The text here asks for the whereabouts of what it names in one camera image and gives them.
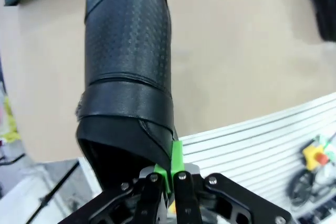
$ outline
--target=screw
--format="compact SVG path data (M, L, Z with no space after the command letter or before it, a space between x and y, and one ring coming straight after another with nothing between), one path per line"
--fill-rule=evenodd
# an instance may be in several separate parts
M122 183L121 184L121 190L123 190L123 191L126 191L129 187L130 187L130 185L128 183Z
M275 217L275 224L286 224L286 220L282 216Z
M158 178L159 178L159 177L157 176L157 174L152 174L152 175L150 176L150 180L151 180L151 182L155 182L155 181L157 181Z
M180 180L184 180L184 179L186 179L186 177L187 177L186 173L180 173L179 174L179 179Z
M210 185L216 185L217 184L217 179L215 177L210 177L209 178L209 183L210 183Z

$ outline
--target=beige wall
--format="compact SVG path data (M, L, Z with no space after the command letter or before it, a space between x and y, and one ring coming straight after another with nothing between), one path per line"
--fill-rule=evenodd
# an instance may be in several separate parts
M336 91L336 46L319 38L309 0L168 0L180 136L255 118ZM37 161L81 155L85 0L0 8L9 97Z

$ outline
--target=white corrugated panel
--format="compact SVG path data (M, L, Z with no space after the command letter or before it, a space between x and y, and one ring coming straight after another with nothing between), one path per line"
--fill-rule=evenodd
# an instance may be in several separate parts
M274 204L291 209L286 189L305 166L302 148L317 134L336 132L336 93L303 105L183 137L184 162L201 175L222 173Z

